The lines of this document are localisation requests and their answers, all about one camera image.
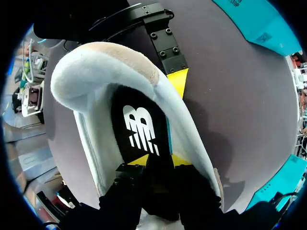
new balance logo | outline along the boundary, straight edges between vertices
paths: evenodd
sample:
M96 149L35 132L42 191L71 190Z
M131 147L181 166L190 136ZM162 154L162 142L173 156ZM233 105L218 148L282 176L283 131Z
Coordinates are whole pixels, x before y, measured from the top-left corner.
M145 151L148 151L148 147L151 153L155 150L155 153L159 156L158 146L150 142L155 139L155 135L153 121L149 112L142 107L135 110L132 106L126 105L123 108L123 114L126 128L135 132L133 135L129 136L131 146L134 147L134 139L138 149L141 149L141 140Z

beige suede panel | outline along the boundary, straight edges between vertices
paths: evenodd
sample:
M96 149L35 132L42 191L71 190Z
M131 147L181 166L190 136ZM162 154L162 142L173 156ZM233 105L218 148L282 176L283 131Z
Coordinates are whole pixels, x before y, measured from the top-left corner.
M220 188L220 192L221 192L221 210L224 212L224 192L223 192L223 185L222 185L222 182L221 182L221 179L220 179L220 175L217 171L217 168L214 168L214 174L215 174L215 177L216 177L216 180L217 180L217 183L219 185L219 188Z
M110 42L92 42L84 44L77 49L91 49L103 52L143 75L152 85L156 85L159 81L159 72L156 66L143 54L128 47Z

table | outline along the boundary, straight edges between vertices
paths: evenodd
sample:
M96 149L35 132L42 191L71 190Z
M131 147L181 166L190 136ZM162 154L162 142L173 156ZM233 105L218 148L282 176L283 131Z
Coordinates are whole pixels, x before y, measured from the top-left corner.
M170 28L189 65L183 100L219 171L224 209L242 212L294 149L297 109L289 67L284 57L245 41L211 0L160 2L175 13ZM124 45L156 62L146 36L137 29ZM52 71L64 54L61 45L53 48L46 72L44 115L49 145L75 197L98 207L73 112L55 102L50 93Z

black metal bracket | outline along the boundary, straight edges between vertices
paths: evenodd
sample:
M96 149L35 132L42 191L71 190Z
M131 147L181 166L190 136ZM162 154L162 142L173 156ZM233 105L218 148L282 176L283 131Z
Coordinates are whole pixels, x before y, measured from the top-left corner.
M84 35L84 41L111 41L130 29L145 26L162 63L162 71L168 75L188 68L173 32L168 27L169 20L173 18L172 11L165 10L160 3L131 6L96 23Z

teal panel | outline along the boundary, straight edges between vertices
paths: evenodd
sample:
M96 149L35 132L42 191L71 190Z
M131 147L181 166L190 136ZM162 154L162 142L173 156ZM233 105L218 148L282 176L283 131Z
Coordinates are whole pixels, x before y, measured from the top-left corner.
M294 192L306 167L307 161L295 155L291 155L277 174L261 189L255 192L246 210L253 207L259 201L270 201L277 192L282 194ZM282 199L276 209L280 211L287 203L288 199L289 197Z
M266 0L213 0L232 19L246 40L283 56L301 50L292 30Z

